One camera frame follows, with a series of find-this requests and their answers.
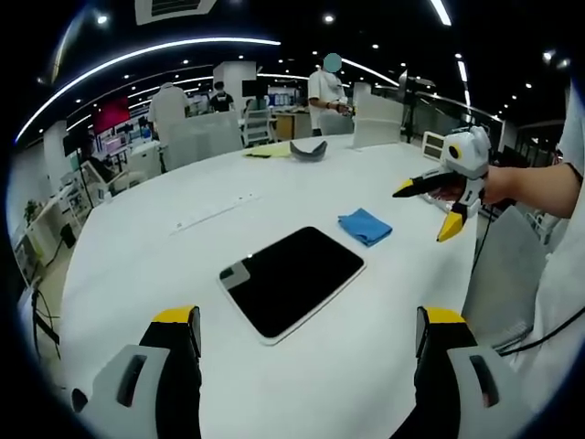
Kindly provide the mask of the person's right hand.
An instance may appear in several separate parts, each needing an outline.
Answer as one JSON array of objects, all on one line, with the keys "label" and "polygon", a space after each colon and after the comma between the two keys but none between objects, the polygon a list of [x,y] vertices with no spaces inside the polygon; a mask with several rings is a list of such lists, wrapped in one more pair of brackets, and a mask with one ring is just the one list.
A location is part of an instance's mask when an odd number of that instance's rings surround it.
[{"label": "person's right hand", "polygon": [[494,205],[506,199],[513,199],[515,180],[515,168],[489,166],[484,178],[483,203]]}]

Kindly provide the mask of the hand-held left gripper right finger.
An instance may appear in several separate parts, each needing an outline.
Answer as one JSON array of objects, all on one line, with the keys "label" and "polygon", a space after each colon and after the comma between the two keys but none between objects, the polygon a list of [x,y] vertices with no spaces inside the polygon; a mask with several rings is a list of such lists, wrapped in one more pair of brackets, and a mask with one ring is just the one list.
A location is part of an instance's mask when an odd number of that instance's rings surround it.
[{"label": "hand-held left gripper right finger", "polygon": [[514,438],[516,385],[462,316],[417,308],[415,407],[394,438]]}]

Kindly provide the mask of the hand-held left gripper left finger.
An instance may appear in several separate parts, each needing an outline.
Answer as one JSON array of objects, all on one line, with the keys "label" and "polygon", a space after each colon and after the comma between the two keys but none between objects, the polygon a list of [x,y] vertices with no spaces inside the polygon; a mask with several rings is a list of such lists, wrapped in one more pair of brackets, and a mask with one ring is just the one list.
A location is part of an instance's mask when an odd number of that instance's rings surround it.
[{"label": "hand-held left gripper left finger", "polygon": [[167,309],[97,373],[90,396],[72,392],[74,412],[95,438],[199,438],[200,358],[199,307]]}]

